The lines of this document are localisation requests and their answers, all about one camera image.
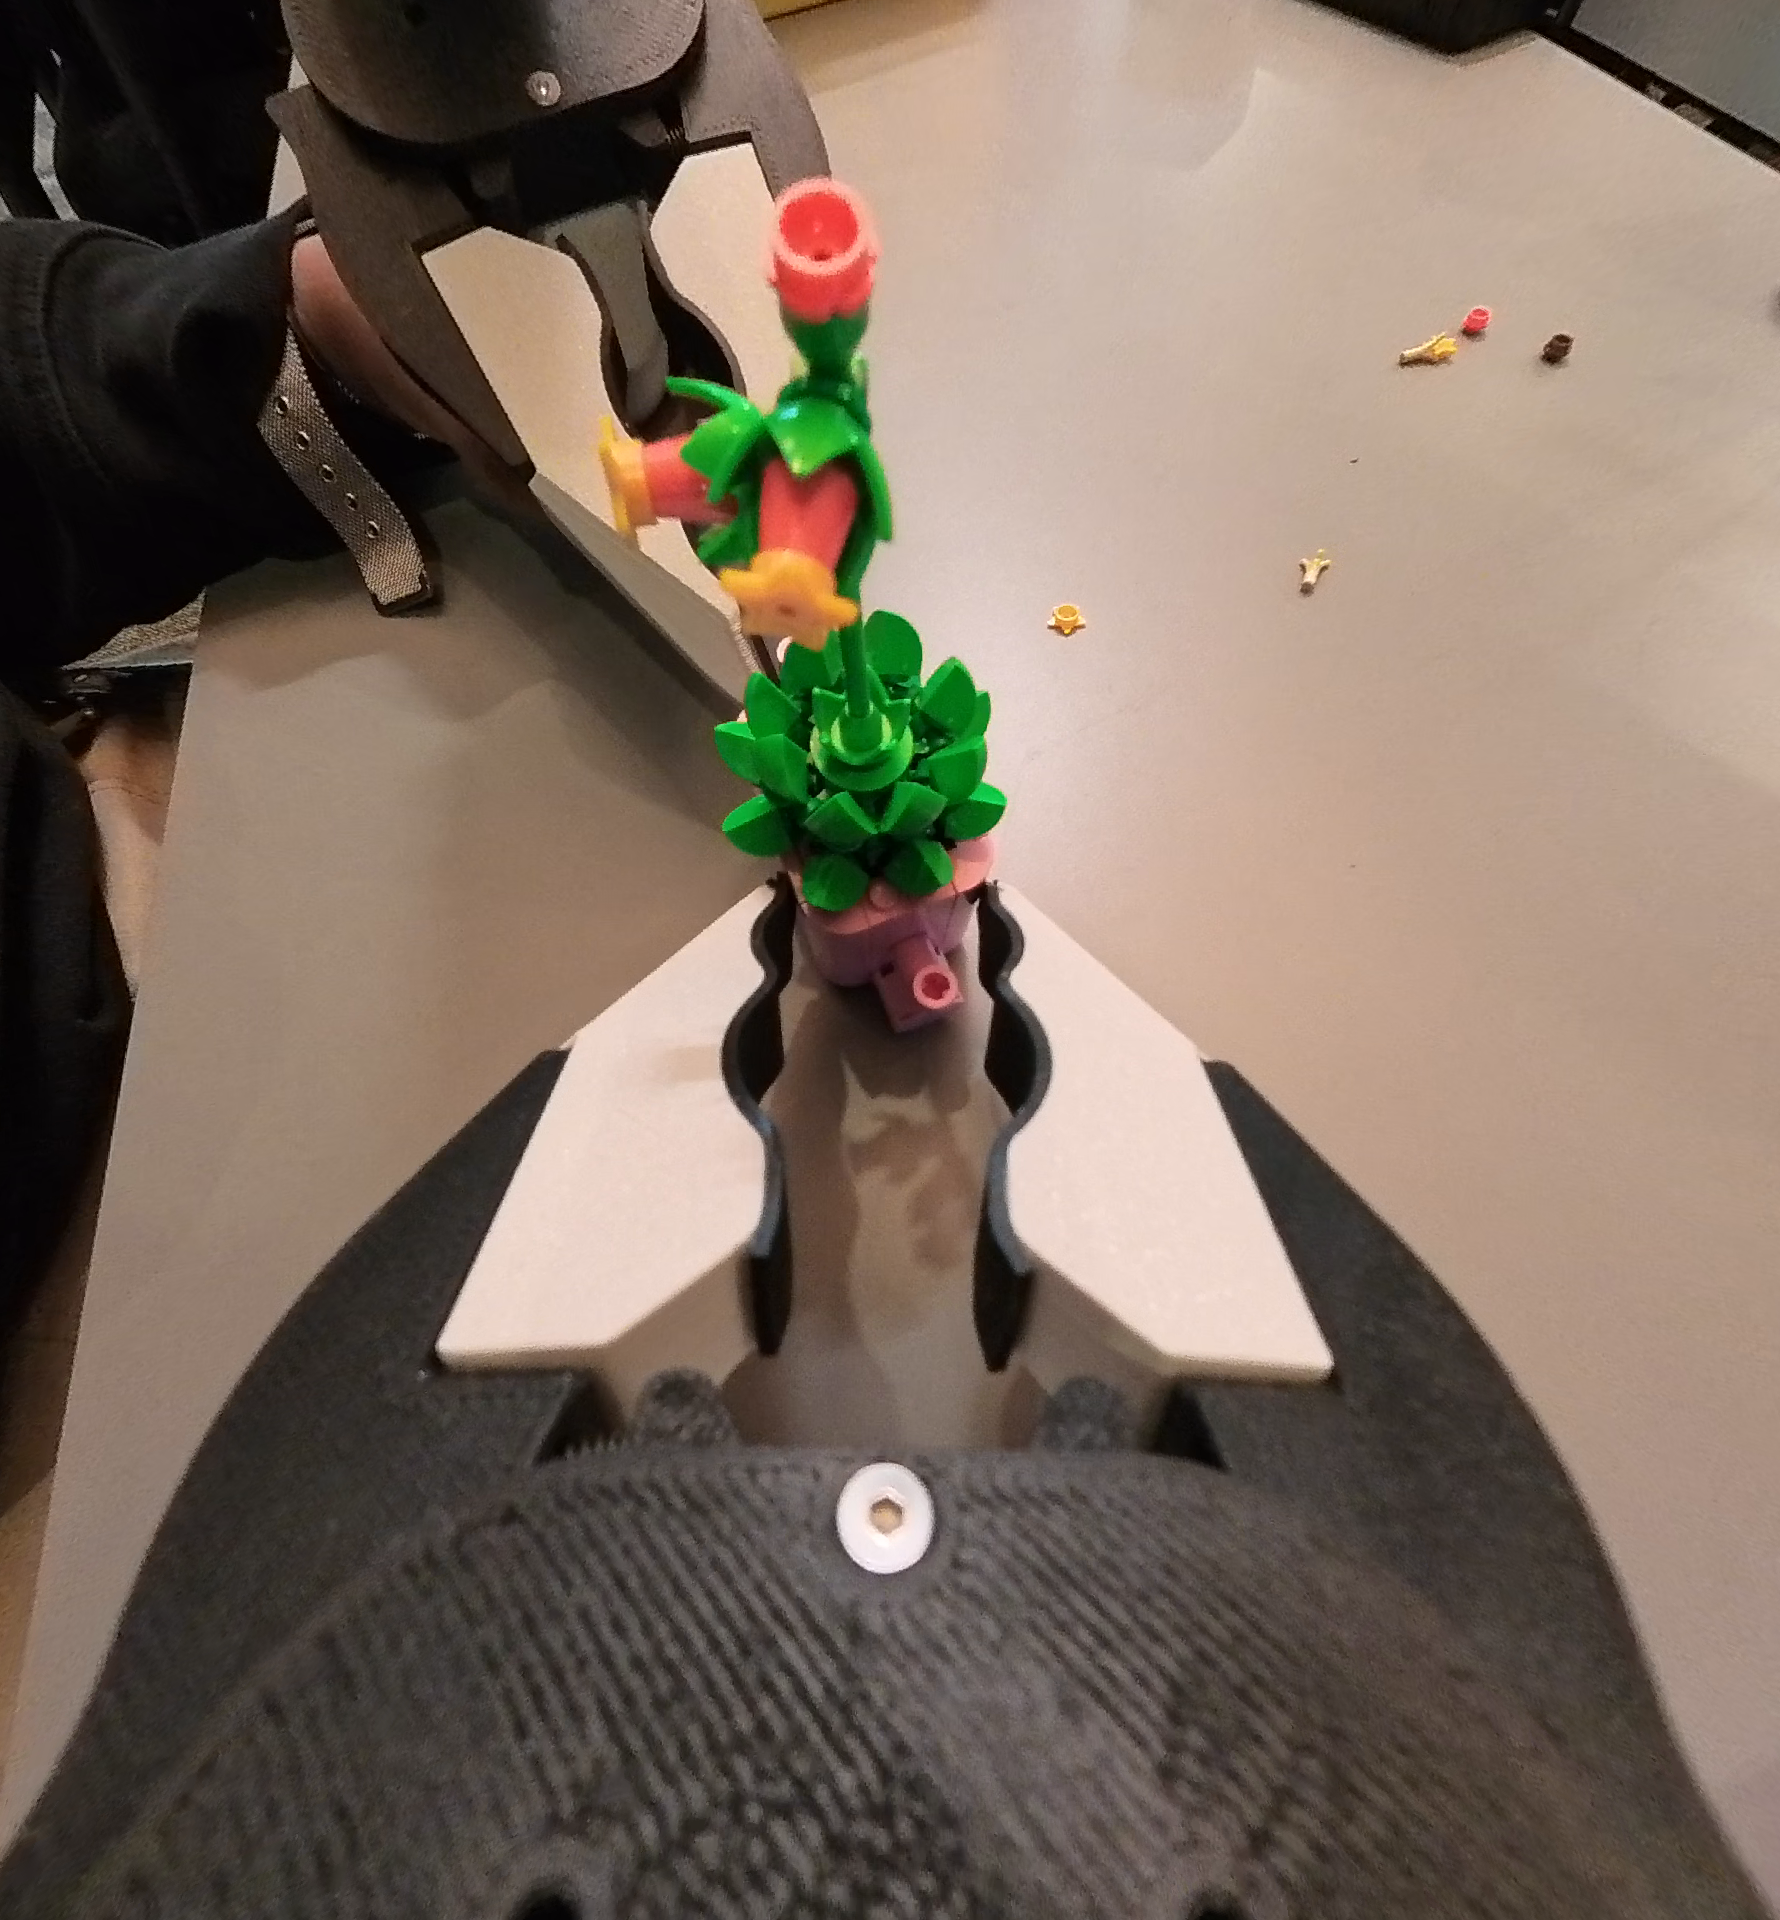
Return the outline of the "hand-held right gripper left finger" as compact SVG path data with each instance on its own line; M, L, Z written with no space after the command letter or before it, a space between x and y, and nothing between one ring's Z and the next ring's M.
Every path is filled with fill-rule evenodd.
M735 1372L790 1318L780 1079L790 885L592 1016L436 1333L450 1370Z

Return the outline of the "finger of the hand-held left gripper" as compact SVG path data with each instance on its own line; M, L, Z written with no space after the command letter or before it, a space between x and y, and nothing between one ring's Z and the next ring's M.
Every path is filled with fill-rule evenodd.
M600 436L613 419L602 315L572 256L480 230L429 258L497 400L513 419L534 481L542 540L580 551L639 617L657 653L712 717L743 709L749 660L735 607L675 518L613 530Z
M662 192L657 211L639 221L643 297L662 315L672 373L740 386L757 400L777 400L790 373L790 339L780 326L777 293L766 279L777 200L766 188L757 146L718 146L687 155ZM590 276L590 240L610 256L617 240L613 211L572 221L572 235L553 243L562 264L562 431L590 441L613 400L625 397L613 300Z

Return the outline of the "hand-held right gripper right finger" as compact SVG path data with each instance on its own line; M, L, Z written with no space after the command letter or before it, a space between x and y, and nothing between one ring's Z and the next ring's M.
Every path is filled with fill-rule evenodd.
M975 1333L990 1372L1326 1384L1331 1348L1198 1048L1014 885L978 898L986 1167Z

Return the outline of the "pink toy brick pot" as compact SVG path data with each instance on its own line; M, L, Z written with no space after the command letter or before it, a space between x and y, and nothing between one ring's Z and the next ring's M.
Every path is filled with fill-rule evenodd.
M994 857L1000 836L986 834L954 850L954 879L930 893L898 893L889 879L867 879L865 898L846 910L818 910L806 898L801 857L784 856L813 970L831 988L867 981L895 1038L946 1020L964 1008L954 957L975 927Z

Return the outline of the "green toy brick plant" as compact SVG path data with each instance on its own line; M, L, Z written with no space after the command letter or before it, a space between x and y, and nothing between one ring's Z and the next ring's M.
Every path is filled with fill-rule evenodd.
M813 910L852 910L877 879L928 898L954 856L1006 818L990 788L994 697L946 656L928 665L908 612L865 607L865 571L895 530L867 418L867 309L879 230L839 175L777 200L766 279L790 339L768 406L668 379L691 431L639 441L602 425L613 525L684 518L758 660L718 754L749 788L725 836L799 857Z

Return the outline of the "person's left hand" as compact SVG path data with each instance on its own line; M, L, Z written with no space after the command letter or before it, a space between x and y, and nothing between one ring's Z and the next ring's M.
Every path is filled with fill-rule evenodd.
M330 243L316 235L291 243L291 326L303 349L363 406L409 425L414 436L453 441L453 418L422 391L422 379L387 349L374 323L347 297Z

